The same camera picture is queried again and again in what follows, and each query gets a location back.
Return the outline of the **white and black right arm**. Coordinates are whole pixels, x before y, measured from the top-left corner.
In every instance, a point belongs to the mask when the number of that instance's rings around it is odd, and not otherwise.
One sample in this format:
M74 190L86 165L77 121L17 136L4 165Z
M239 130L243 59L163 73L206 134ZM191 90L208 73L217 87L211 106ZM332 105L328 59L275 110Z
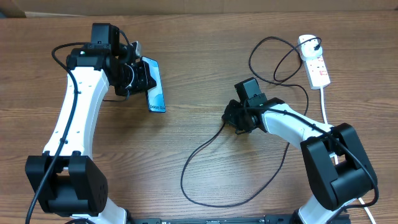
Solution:
M300 149L313 193L293 214L267 215L265 223L350 223L344 211L356 208L356 199L373 190L368 205L377 202L377 176L354 127L319 123L278 98L269 100L255 78L234 88L239 99L229 102L223 121L236 134L259 128Z

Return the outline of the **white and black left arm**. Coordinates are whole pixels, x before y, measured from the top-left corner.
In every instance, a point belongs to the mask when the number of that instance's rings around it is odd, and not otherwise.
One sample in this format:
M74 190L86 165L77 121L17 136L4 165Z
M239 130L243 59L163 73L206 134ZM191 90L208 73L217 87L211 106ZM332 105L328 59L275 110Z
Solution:
M145 93L149 111L166 110L159 64L142 56L138 42L121 43L124 32L95 23L89 42L72 43L62 68L67 90L55 129L39 156L29 156L25 173L33 205L71 223L132 223L108 195L108 181L93 162L93 136L110 88L119 102Z

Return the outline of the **dark Samsung Galaxy smartphone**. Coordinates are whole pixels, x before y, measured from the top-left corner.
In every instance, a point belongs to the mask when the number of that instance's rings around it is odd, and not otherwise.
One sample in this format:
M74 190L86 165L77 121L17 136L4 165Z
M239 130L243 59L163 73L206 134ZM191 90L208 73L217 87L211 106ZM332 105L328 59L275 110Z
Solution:
M155 81L155 87L146 91L147 104L150 112L165 113L165 101L160 77L159 64L156 60L148 57L141 57L142 61L148 63L150 77Z

